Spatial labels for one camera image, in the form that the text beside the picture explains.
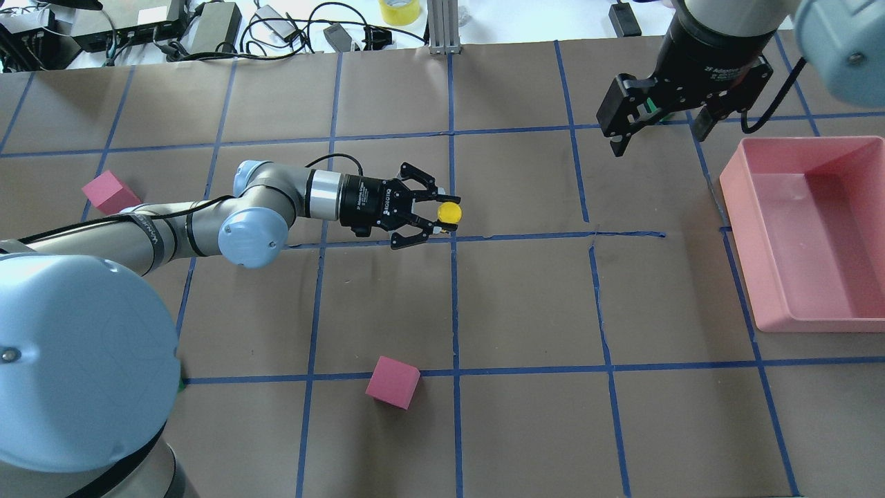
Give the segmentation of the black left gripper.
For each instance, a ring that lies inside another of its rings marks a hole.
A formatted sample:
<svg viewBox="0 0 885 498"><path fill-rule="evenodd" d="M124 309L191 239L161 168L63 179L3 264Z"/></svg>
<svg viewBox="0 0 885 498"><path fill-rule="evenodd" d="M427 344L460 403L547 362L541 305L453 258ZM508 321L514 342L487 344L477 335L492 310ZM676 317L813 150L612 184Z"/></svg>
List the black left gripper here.
<svg viewBox="0 0 885 498"><path fill-rule="evenodd" d="M410 190L404 184L407 181L417 182L421 188ZM373 228L392 231L390 248L394 251L423 245L433 236L450 233L451 228L429 223L416 227L418 231L411 234L395 230L414 225L414 201L443 201L445 195L445 189L437 185L431 174L408 162L402 162L398 179L380 180L346 174L342 180L339 223L351 228L358 237L368 237Z"/></svg>

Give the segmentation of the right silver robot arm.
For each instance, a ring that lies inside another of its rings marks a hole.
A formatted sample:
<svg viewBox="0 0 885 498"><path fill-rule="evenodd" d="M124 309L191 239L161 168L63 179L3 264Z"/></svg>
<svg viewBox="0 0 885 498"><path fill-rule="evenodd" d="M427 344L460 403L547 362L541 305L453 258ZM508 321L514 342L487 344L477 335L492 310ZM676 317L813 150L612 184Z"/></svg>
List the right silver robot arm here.
<svg viewBox="0 0 885 498"><path fill-rule="evenodd" d="M786 18L800 59L765 113L742 123L744 133L771 119L806 65L845 104L883 105L882 1L676 1L673 8L651 74L616 75L597 111L617 157L671 113L698 109L692 132L699 141L735 111L746 119L772 76L765 47Z"/></svg>

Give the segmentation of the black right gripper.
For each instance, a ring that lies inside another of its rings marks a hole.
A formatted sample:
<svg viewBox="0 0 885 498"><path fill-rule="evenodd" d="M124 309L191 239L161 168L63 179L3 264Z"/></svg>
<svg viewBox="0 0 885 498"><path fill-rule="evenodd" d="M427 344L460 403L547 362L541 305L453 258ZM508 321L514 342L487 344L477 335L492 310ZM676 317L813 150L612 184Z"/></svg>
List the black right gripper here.
<svg viewBox="0 0 885 498"><path fill-rule="evenodd" d="M728 72L691 61L672 66L673 75L655 71L640 79L629 73L616 75L595 114L602 132L609 138L614 157L622 157L632 136L657 122L644 111L647 98L665 113L699 110L693 123L693 136L704 142L721 120L735 111L748 111L772 76L768 60L758 55L748 66Z"/></svg>

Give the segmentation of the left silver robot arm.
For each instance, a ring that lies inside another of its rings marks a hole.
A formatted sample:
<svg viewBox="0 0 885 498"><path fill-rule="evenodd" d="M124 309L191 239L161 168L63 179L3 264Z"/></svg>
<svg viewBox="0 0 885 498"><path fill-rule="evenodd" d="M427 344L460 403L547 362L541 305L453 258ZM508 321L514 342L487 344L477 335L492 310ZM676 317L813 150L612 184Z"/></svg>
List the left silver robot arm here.
<svg viewBox="0 0 885 498"><path fill-rule="evenodd" d="M390 179L244 161L232 193L152 203L2 242L3 497L196 497L163 433L179 335L145 275L221 255L262 268L299 219L392 249L458 229L460 198L404 162Z"/></svg>

